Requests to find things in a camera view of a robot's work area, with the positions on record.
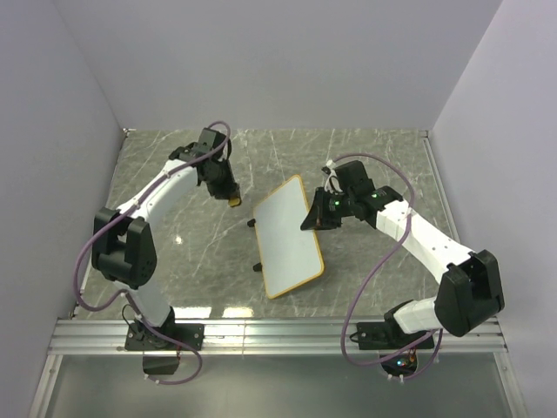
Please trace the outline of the yellow bone-shaped eraser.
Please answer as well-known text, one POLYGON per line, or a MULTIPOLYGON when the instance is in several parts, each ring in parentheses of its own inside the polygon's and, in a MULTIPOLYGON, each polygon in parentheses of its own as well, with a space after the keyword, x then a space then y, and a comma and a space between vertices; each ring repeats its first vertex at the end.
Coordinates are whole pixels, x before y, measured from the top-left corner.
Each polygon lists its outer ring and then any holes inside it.
POLYGON ((240 197, 236 197, 228 200, 229 207, 237 207, 240 206, 241 203, 242 203, 242 199, 240 197))

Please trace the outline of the yellow-framed whiteboard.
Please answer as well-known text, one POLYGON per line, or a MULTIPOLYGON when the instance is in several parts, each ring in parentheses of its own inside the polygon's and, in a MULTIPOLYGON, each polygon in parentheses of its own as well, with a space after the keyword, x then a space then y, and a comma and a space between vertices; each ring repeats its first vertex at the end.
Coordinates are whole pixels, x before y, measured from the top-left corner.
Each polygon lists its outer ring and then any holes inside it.
POLYGON ((317 234, 301 229, 308 213, 299 175, 290 177, 253 208, 259 269, 270 300, 317 279, 325 271, 317 234))

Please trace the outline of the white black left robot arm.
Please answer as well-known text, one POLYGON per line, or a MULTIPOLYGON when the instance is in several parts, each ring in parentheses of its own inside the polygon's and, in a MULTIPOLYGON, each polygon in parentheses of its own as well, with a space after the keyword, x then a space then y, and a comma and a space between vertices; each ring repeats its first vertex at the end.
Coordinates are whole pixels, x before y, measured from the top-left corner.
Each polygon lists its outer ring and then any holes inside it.
POLYGON ((127 299, 136 315, 131 336, 157 350, 186 343, 190 335, 176 325, 173 307, 151 280, 158 263, 152 228, 179 198, 201 184, 211 197, 239 205, 239 185, 229 159, 228 152, 180 146, 135 197, 95 215, 91 265, 127 299))

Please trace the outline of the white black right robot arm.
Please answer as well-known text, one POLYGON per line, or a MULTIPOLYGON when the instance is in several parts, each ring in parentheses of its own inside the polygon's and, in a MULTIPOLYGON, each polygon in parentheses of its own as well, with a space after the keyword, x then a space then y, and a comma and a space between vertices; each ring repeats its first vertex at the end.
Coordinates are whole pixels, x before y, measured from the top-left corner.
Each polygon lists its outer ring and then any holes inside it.
POLYGON ((436 296, 405 302, 385 315, 386 342, 405 347, 414 335, 438 328, 461 337, 505 307, 499 264, 487 250, 475 252, 449 238, 389 186, 341 193, 317 188, 301 230, 339 228, 345 217, 365 221, 397 241, 439 285, 436 296))

